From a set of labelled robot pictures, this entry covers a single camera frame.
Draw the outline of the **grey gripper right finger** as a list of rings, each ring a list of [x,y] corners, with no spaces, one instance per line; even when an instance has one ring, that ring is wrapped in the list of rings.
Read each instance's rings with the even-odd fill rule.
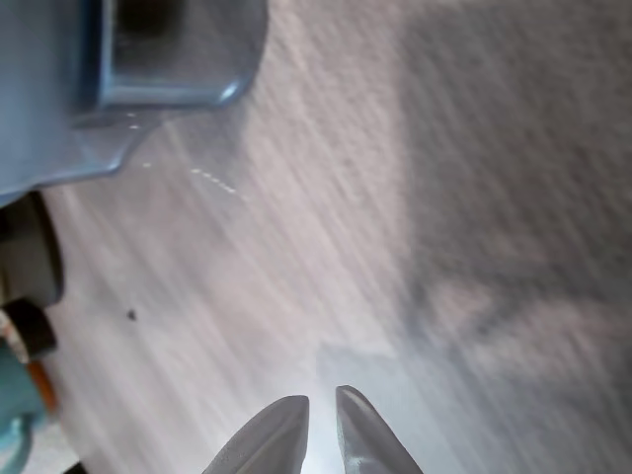
[[[338,442],[346,473],[423,470],[369,400],[356,388],[336,388]]]

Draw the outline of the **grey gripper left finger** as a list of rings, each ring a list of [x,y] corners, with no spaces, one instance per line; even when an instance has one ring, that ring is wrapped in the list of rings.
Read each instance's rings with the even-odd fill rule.
[[[274,401],[226,442],[203,474],[300,473],[307,450],[309,408],[304,395]]]

